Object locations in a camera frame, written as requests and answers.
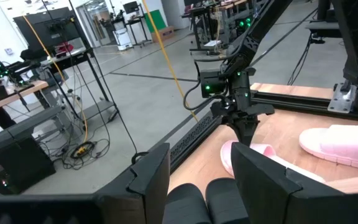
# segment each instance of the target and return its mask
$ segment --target concrete floor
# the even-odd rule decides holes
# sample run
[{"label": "concrete floor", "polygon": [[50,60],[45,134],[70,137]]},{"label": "concrete floor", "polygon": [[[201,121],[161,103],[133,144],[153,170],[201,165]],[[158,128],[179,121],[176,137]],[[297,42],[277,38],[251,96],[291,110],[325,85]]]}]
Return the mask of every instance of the concrete floor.
[{"label": "concrete floor", "polygon": [[[297,21],[302,20],[316,7],[317,1],[313,3],[305,3],[304,0],[294,1],[266,35],[255,58],[264,53],[294,27]],[[251,78],[252,83],[287,84],[308,40],[310,32],[305,29],[306,24],[307,22],[302,23],[255,65],[257,73]],[[174,38],[164,42],[177,77],[188,79],[187,81],[180,81],[183,91],[187,91],[195,84],[192,80],[196,80],[196,68],[192,57],[207,57],[201,52],[194,53],[193,56],[190,55],[188,49],[194,47],[195,44],[190,43],[194,40],[194,36],[189,34],[188,29],[179,30]],[[294,85],[331,88],[343,79],[342,69],[347,55],[344,47],[339,45],[342,40],[325,39],[325,41],[324,45],[314,44],[310,47],[305,66]],[[189,111],[182,106],[182,98],[175,82],[171,80],[172,75],[159,44],[147,44],[142,49],[136,47],[126,52],[118,52],[116,47],[109,46],[95,49],[95,52],[106,83],[138,151],[150,149],[190,115]],[[219,63],[216,62],[201,63],[200,69],[218,66]],[[83,63],[79,65],[79,69],[84,75],[92,94],[99,101],[102,94],[89,66]],[[67,80],[69,88],[75,89],[76,94],[80,94],[82,90],[83,107],[87,108],[93,105],[94,102],[84,86],[84,82],[76,78],[72,69],[68,69],[66,72],[70,76],[70,79]],[[202,100],[199,90],[194,91],[188,97],[190,105],[199,104]],[[11,106],[24,114],[28,114],[19,102],[15,102]],[[42,110],[39,103],[31,104],[30,108],[33,110],[31,113]],[[16,121],[26,118],[26,115],[17,113],[10,108],[6,109]],[[198,117],[202,117],[208,110],[207,107],[201,111]],[[90,119],[89,133],[91,134],[102,124],[98,116]],[[168,142],[174,145],[194,124],[195,121],[192,119]],[[111,146],[104,157],[80,170],[63,169],[61,163],[58,162],[56,174],[34,185],[25,194],[91,193],[115,178],[130,164],[135,150],[119,118],[108,123],[107,127]],[[97,141],[107,136],[106,130],[99,128],[92,140]],[[61,139],[53,142],[53,144],[63,144],[64,141],[64,139]],[[96,148],[100,150],[105,145],[105,142],[100,142]]]}]

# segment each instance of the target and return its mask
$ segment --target pink slipper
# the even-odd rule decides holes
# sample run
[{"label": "pink slipper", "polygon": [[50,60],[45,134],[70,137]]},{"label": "pink slipper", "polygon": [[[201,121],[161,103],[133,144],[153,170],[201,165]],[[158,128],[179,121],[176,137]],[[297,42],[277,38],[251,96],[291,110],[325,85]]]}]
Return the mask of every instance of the pink slipper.
[{"label": "pink slipper", "polygon": [[358,168],[356,125],[307,129],[299,135],[299,144],[306,152],[318,158]]},{"label": "pink slipper", "polygon": [[[231,166],[231,144],[233,142],[237,142],[237,141],[227,141],[223,144],[222,148],[221,148],[221,160],[224,166],[224,169],[226,169],[226,171],[234,176],[233,174],[233,168]],[[297,171],[298,173],[305,175],[313,180],[316,180],[318,182],[325,182],[325,180],[320,177],[319,175],[316,175],[312,172],[309,172],[307,170],[302,169],[301,167],[298,167],[292,163],[289,163],[285,160],[283,160],[282,158],[276,156],[276,152],[274,151],[273,147],[269,144],[251,144],[250,148],[269,157],[270,159],[274,160],[275,162],[290,168],[291,170]]]}]

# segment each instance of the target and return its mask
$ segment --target computer monitor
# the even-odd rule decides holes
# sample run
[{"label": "computer monitor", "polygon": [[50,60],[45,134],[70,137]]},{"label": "computer monitor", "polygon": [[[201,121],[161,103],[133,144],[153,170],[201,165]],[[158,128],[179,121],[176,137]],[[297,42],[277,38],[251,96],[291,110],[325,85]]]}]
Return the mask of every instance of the computer monitor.
[{"label": "computer monitor", "polygon": [[135,1],[124,4],[123,6],[127,14],[139,11],[138,3]]},{"label": "computer monitor", "polygon": [[[64,7],[48,12],[29,14],[26,15],[26,18],[40,37],[44,46],[52,51],[56,45],[80,37],[74,23],[68,22],[68,19],[72,15],[73,13],[67,7]],[[29,50],[33,51],[36,56],[46,55],[23,16],[15,17],[13,20],[29,44]]]}]

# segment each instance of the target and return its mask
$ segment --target yellow cable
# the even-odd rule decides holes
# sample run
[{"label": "yellow cable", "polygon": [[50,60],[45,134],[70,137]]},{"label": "yellow cable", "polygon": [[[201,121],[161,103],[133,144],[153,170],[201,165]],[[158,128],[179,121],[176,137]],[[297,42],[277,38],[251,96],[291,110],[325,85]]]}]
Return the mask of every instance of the yellow cable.
[{"label": "yellow cable", "polygon": [[[34,35],[36,36],[36,38],[38,39],[38,41],[40,42],[42,48],[44,49],[45,53],[47,53],[47,55],[50,57],[51,61],[53,62],[53,64],[56,66],[56,69],[59,71],[59,74],[63,80],[63,83],[65,84],[65,86],[67,87],[67,89],[70,89],[67,84],[66,84],[66,80],[65,77],[63,76],[62,71],[60,70],[59,66],[56,64],[56,62],[53,60],[52,56],[50,55],[50,53],[48,52],[48,50],[46,49],[46,47],[44,46],[44,43],[41,41],[40,37],[38,36],[37,32],[34,30],[34,28],[32,27],[31,23],[27,20],[27,18],[25,16],[23,16],[24,20],[28,23],[28,25],[30,26],[32,32],[34,33]],[[80,102],[78,102],[78,100],[75,98],[75,96],[73,96],[73,99],[75,100],[76,104],[81,108],[81,113],[82,116],[84,117],[84,125],[85,125],[85,137],[84,137],[84,141],[86,142],[86,139],[88,138],[88,123],[86,122],[86,118],[85,118],[85,114],[84,111],[82,110],[82,107],[80,105]]]},{"label": "yellow cable", "polygon": [[[147,15],[149,16],[150,22],[152,23],[154,32],[155,32],[155,34],[156,34],[156,36],[157,36],[157,38],[158,38],[158,42],[160,43],[161,51],[162,51],[162,53],[164,54],[165,59],[167,60],[168,68],[169,68],[169,70],[170,70],[171,73],[172,73],[172,76],[173,76],[173,79],[175,80],[175,83],[177,84],[177,87],[178,87],[178,89],[179,89],[179,92],[180,92],[180,94],[181,94],[181,97],[184,98],[185,95],[183,94],[183,91],[181,90],[181,87],[180,87],[179,82],[178,82],[178,78],[177,78],[177,76],[175,75],[175,72],[173,71],[171,62],[169,61],[168,55],[167,55],[167,53],[166,53],[166,51],[165,51],[165,47],[164,47],[164,45],[162,44],[160,34],[159,34],[158,30],[157,30],[157,27],[156,27],[155,24],[154,24],[154,20],[153,20],[151,14],[150,14],[149,8],[147,7],[146,1],[145,1],[145,0],[142,0],[142,2],[143,2],[143,5],[144,5],[144,7],[145,7],[145,9],[146,9],[146,11],[147,11]],[[194,119],[198,122],[198,119],[197,119],[196,115],[194,114],[194,112],[193,112],[193,111],[190,111],[190,113],[191,113],[191,115],[194,117]]]}]

